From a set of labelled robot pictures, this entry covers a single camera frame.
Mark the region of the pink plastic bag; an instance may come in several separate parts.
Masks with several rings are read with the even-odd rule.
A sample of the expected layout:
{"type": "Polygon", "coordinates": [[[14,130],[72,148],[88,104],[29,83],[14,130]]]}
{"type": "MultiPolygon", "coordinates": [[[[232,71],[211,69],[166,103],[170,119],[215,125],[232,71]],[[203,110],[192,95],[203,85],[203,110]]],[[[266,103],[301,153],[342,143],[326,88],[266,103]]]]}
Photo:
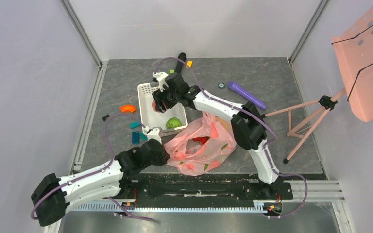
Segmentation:
{"type": "Polygon", "coordinates": [[[164,144],[169,166],[188,176],[198,176],[219,167],[237,147],[232,126],[219,117],[202,112],[172,140],[164,144]]]}

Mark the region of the pink fake peach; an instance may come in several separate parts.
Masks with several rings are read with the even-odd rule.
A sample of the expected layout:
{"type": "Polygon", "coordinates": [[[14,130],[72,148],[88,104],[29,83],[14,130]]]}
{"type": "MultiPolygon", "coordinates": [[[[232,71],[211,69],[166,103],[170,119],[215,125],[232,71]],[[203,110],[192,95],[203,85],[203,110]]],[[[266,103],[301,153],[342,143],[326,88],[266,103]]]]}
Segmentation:
{"type": "Polygon", "coordinates": [[[157,109],[156,109],[156,102],[153,100],[152,101],[152,109],[155,111],[155,112],[159,112],[157,109]]]}

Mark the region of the green fake fruit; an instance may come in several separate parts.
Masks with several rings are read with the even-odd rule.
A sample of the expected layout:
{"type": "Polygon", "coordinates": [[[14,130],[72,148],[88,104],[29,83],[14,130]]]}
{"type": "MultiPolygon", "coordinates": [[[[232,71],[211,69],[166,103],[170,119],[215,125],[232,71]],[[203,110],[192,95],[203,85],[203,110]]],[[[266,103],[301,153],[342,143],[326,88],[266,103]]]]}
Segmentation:
{"type": "Polygon", "coordinates": [[[166,122],[166,128],[167,129],[174,129],[174,128],[177,128],[177,127],[181,127],[183,124],[182,122],[180,121],[180,119],[176,118],[176,117],[172,117],[170,118],[167,122],[166,122]]]}

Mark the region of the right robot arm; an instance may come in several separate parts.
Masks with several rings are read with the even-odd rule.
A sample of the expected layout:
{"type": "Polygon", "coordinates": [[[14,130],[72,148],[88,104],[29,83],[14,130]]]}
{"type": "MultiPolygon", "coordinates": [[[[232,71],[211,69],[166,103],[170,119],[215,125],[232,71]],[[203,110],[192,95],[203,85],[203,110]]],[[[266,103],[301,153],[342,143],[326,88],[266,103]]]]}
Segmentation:
{"type": "Polygon", "coordinates": [[[280,193],[284,181],[269,154],[267,125],[254,104],[248,102],[242,105],[218,98],[196,85],[189,86],[177,73],[155,72],[153,81],[158,83],[158,90],[152,93],[154,110],[164,113],[181,104],[230,122],[235,141],[249,152],[254,161],[262,194],[274,198],[280,193]]]}

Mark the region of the red fake fruit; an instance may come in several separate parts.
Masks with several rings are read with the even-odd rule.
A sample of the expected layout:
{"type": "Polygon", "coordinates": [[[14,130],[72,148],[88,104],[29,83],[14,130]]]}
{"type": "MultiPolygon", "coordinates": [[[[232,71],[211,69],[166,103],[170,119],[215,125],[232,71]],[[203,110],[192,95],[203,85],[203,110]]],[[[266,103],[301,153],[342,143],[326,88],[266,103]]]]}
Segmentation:
{"type": "Polygon", "coordinates": [[[198,142],[200,145],[204,145],[209,139],[210,139],[210,137],[208,137],[208,136],[196,137],[196,138],[193,138],[192,141],[198,142]]]}

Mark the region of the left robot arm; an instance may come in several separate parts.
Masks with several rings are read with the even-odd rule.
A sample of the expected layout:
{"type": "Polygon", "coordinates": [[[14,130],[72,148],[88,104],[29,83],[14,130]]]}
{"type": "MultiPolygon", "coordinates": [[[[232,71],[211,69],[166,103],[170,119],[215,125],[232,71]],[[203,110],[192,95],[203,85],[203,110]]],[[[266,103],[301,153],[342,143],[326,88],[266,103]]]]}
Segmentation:
{"type": "Polygon", "coordinates": [[[31,218],[49,226],[82,204],[116,195],[127,198],[134,175],[151,165],[165,165],[169,157],[161,142],[151,139],[89,170],[63,177],[48,174],[31,195],[31,218]]]}

